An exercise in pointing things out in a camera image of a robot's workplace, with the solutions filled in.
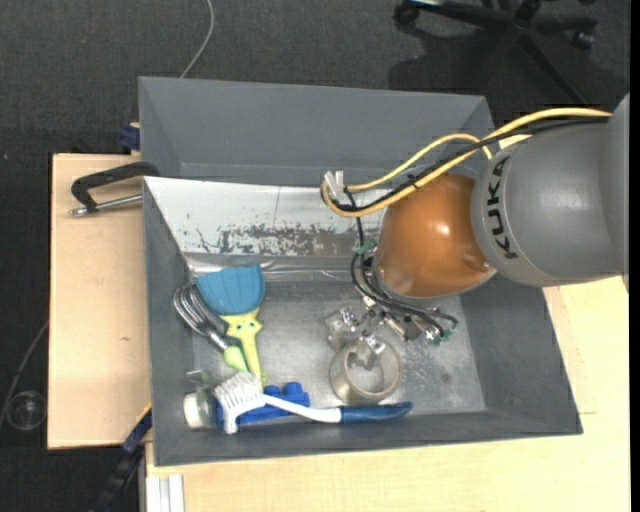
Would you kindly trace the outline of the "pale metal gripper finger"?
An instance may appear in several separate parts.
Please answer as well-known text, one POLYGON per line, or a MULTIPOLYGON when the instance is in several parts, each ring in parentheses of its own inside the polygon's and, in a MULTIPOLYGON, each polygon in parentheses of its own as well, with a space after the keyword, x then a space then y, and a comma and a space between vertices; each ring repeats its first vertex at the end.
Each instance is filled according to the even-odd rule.
POLYGON ((334 350, 341 350, 360 337, 359 317, 351 306, 344 306, 325 318, 327 340, 334 350))
POLYGON ((374 335, 362 336, 351 344, 350 365, 372 370, 385 350, 386 344, 374 335))

